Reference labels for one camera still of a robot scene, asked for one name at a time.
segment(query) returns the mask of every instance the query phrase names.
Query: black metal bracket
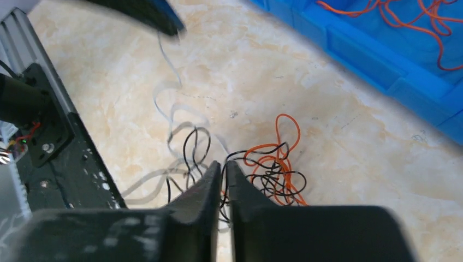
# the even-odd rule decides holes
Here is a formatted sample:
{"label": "black metal bracket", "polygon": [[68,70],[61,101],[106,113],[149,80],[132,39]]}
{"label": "black metal bracket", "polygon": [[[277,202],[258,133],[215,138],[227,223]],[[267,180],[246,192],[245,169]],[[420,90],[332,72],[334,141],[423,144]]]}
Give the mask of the black metal bracket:
{"label": "black metal bracket", "polygon": [[215,261],[221,186],[221,166],[213,162],[195,185],[160,209],[35,212],[7,261]]}
{"label": "black metal bracket", "polygon": [[40,65],[33,63],[22,74],[28,85],[45,90],[52,101],[27,143],[33,166],[40,167],[55,157],[74,134]]}

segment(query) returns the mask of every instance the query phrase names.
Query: orange cable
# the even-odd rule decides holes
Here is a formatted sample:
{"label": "orange cable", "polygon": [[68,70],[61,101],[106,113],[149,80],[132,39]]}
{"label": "orange cable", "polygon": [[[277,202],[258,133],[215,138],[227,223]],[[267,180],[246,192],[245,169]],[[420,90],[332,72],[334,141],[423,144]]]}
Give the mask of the orange cable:
{"label": "orange cable", "polygon": [[[258,160],[257,160],[257,163],[259,164],[264,164],[266,162],[269,162],[269,161],[273,161],[275,163],[277,163],[278,165],[280,165],[281,167],[281,171],[283,174],[278,174],[277,176],[277,180],[279,180],[280,178],[284,178],[284,181],[285,181],[285,184],[284,184],[284,188],[282,190],[278,190],[278,192],[280,193],[284,193],[285,191],[288,193],[288,192],[291,192],[292,190],[296,190],[296,187],[292,184],[291,182],[291,176],[292,176],[292,173],[293,170],[292,170],[292,165],[291,165],[291,161],[287,158],[288,157],[288,154],[294,149],[296,148],[296,146],[298,145],[300,139],[301,139],[301,129],[299,127],[299,124],[297,123],[297,121],[290,115],[288,114],[279,114],[276,119],[275,119],[275,131],[276,131],[276,137],[277,137],[277,143],[273,143],[273,144],[263,144],[263,145],[259,145],[259,146],[255,146],[253,148],[250,148],[249,150],[246,151],[246,153],[244,154],[244,164],[247,165],[247,166],[255,166],[252,174],[255,175],[257,170],[260,168],[260,166],[257,164],[257,163],[250,163],[246,160],[247,156],[257,150],[262,150],[264,148],[269,148],[269,147],[278,147],[279,145],[281,145],[281,137],[280,137],[280,130],[278,129],[278,121],[280,120],[281,117],[286,117],[288,119],[290,119],[294,125],[296,126],[296,129],[298,131],[298,138],[296,139],[296,142],[288,149],[288,152],[284,152],[282,148],[278,149],[276,151],[276,156],[272,156],[272,155],[267,155],[267,156],[263,156],[263,157],[260,157]],[[253,182],[253,180],[255,179],[256,177],[253,176],[251,178],[251,183]],[[273,198],[275,199],[275,201],[277,203],[279,203],[280,205],[285,205],[285,203],[283,203],[276,195],[276,187],[274,185],[274,193],[273,193]],[[306,201],[304,200],[304,198],[302,197],[302,195],[300,193],[297,193],[296,194],[297,197],[295,196],[292,196],[292,198],[294,198],[294,201],[300,205],[303,205],[303,206],[308,206],[308,204],[306,203]],[[289,196],[285,196],[285,199],[286,199],[286,202],[290,202],[290,197]]]}
{"label": "orange cable", "polygon": [[[433,0],[432,4],[429,7],[425,7],[425,5],[423,3],[423,0],[418,0],[418,4],[419,4],[420,8],[422,9],[422,12],[415,19],[413,19],[412,21],[410,21],[408,23],[402,22],[395,15],[395,13],[392,10],[390,10],[389,3],[390,2],[397,2],[397,1],[399,1],[399,0],[385,0],[384,2],[380,1],[380,0],[377,0],[377,1],[375,1],[375,3],[373,5],[371,5],[371,0],[369,0],[367,6],[362,11],[342,11],[342,10],[338,10],[338,9],[335,9],[335,8],[331,7],[330,5],[328,5],[325,2],[320,1],[320,0],[316,1],[316,3],[321,5],[326,10],[332,11],[335,14],[347,15],[347,16],[350,16],[350,17],[358,17],[358,16],[360,16],[362,14],[365,14],[365,13],[368,13],[368,12],[374,10],[374,8],[377,7],[379,9],[381,17],[383,18],[383,20],[389,26],[394,27],[394,28],[402,28],[402,27],[409,28],[409,29],[424,32],[424,33],[427,33],[427,34],[431,35],[437,41],[437,45],[439,46],[439,54],[437,56],[437,66],[441,70],[454,71],[454,70],[462,69],[463,64],[460,65],[460,66],[457,66],[457,67],[452,67],[452,68],[446,68],[446,67],[444,67],[442,65],[442,57],[443,57],[443,54],[444,54],[444,44],[443,44],[441,38],[439,37],[439,35],[441,35],[441,36],[450,36],[452,34],[452,30],[450,29],[450,27],[448,27],[445,24],[444,21],[459,22],[459,23],[463,22],[463,19],[456,19],[456,18],[452,18],[452,17],[443,17],[443,16],[438,15],[438,9],[439,9],[439,6],[441,4],[450,5],[450,4],[455,3],[457,0],[451,0],[451,1],[448,1],[448,0]],[[391,21],[389,21],[389,19],[386,17],[386,15],[384,13],[384,10],[386,10],[386,12],[393,18],[393,20],[397,24],[394,24]],[[424,14],[426,14],[426,15],[428,15],[430,17],[432,29],[435,32],[433,32],[433,31],[431,31],[429,29],[426,29],[426,28],[422,28],[422,27],[412,25],[413,23],[418,21],[418,19],[420,19]],[[436,23],[438,23],[440,26],[442,26],[445,29],[446,32],[442,31],[438,27],[438,25]]]}

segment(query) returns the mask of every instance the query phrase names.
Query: orange wire in bin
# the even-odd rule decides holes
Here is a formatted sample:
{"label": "orange wire in bin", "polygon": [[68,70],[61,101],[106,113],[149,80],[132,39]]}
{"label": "orange wire in bin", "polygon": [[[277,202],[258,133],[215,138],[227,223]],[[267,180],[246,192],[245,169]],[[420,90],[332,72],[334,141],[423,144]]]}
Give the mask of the orange wire in bin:
{"label": "orange wire in bin", "polygon": [[[452,68],[447,68],[442,65],[442,56],[444,55],[444,44],[442,42],[441,37],[448,37],[448,36],[451,36],[452,34],[452,30],[450,29],[450,27],[445,24],[446,21],[463,23],[463,19],[443,17],[443,16],[438,15],[437,13],[439,10],[439,7],[442,4],[450,5],[450,4],[457,2],[458,0],[451,0],[451,1],[433,0],[432,3],[428,7],[424,5],[423,0],[418,0],[418,5],[420,6],[420,9],[422,10],[422,12],[415,19],[413,19],[410,22],[406,22],[406,23],[402,22],[397,17],[397,15],[389,8],[389,4],[391,2],[398,2],[398,1],[404,1],[404,0],[375,0],[374,2],[372,0],[369,0],[366,7],[361,11],[338,10],[338,9],[331,7],[329,4],[321,0],[316,1],[316,3],[321,5],[326,10],[331,11],[335,14],[347,15],[349,17],[358,17],[362,14],[366,14],[378,8],[379,13],[381,14],[381,17],[389,26],[394,27],[394,28],[409,28],[409,29],[413,29],[413,30],[420,31],[423,33],[427,33],[430,36],[432,36],[437,41],[437,45],[439,46],[439,54],[437,56],[437,67],[439,67],[441,70],[455,71],[458,69],[462,69],[463,64],[457,67],[452,67]],[[418,21],[424,15],[427,15],[430,17],[432,30],[413,25],[416,21]],[[440,29],[437,24],[439,24],[439,26],[444,28],[444,31]]]}
{"label": "orange wire in bin", "polygon": [[[281,142],[281,137],[280,137],[280,131],[278,129],[278,121],[281,117],[286,117],[290,119],[294,123],[298,131],[298,137],[296,139],[296,142],[291,147],[289,147],[289,149],[287,149],[286,152],[281,147],[282,142]],[[301,139],[301,129],[299,127],[299,124],[292,116],[287,115],[287,114],[279,114],[275,119],[275,131],[276,131],[277,143],[255,146],[247,150],[246,153],[244,154],[244,157],[243,157],[244,164],[247,166],[251,166],[251,167],[255,166],[252,172],[252,175],[248,175],[247,177],[250,178],[252,184],[254,184],[254,181],[257,178],[265,177],[267,183],[269,182],[269,179],[272,179],[272,183],[271,183],[272,189],[269,190],[269,188],[264,188],[263,193],[267,197],[273,198],[280,205],[291,205],[292,203],[296,203],[301,206],[308,206],[308,204],[306,203],[306,201],[301,195],[301,192],[304,188],[297,189],[296,186],[293,185],[292,176],[294,174],[300,175],[302,179],[304,179],[305,184],[307,183],[307,180],[305,179],[303,174],[293,170],[291,161],[288,158],[289,153],[296,148],[296,146],[298,145]],[[256,152],[258,150],[262,150],[265,148],[278,148],[278,147],[280,148],[275,152],[275,156],[271,154],[262,156],[256,162],[250,162],[247,160],[249,154],[253,152]],[[259,168],[267,162],[272,162],[272,166],[275,169],[278,169],[278,172],[269,174],[267,171],[265,175],[257,175],[257,171],[259,170]]]}

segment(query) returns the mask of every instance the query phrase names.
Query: black robot arm part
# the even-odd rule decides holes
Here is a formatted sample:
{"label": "black robot arm part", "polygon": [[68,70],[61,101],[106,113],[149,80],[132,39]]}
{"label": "black robot arm part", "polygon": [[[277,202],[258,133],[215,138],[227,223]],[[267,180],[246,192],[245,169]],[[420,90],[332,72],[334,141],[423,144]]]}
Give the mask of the black robot arm part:
{"label": "black robot arm part", "polygon": [[48,91],[0,74],[0,120],[17,127],[30,126],[50,103]]}
{"label": "black robot arm part", "polygon": [[126,15],[169,36],[185,29],[166,0],[84,0]]}
{"label": "black robot arm part", "polygon": [[[236,162],[226,165],[233,261],[414,261],[385,209],[278,206]],[[162,209],[44,211],[20,232],[9,262],[216,261],[221,185],[214,162]]]}

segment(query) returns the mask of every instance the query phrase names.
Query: blue plastic bin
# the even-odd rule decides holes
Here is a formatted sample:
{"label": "blue plastic bin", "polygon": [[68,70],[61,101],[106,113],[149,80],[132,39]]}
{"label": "blue plastic bin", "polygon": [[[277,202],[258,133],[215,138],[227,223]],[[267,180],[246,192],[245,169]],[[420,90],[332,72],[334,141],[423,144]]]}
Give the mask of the blue plastic bin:
{"label": "blue plastic bin", "polygon": [[[331,57],[372,86],[463,145],[463,69],[437,67],[438,45],[430,35],[388,26],[379,10],[357,18],[336,15],[315,0],[250,0],[279,17],[323,48]],[[431,0],[423,1],[429,6]],[[330,6],[358,11],[368,0],[325,0]],[[417,0],[392,2],[391,9],[408,22],[421,13]],[[439,8],[441,16],[463,19],[463,1]],[[428,16],[414,25],[431,28]],[[448,22],[450,37],[442,37],[444,67],[463,64],[463,23]]]}

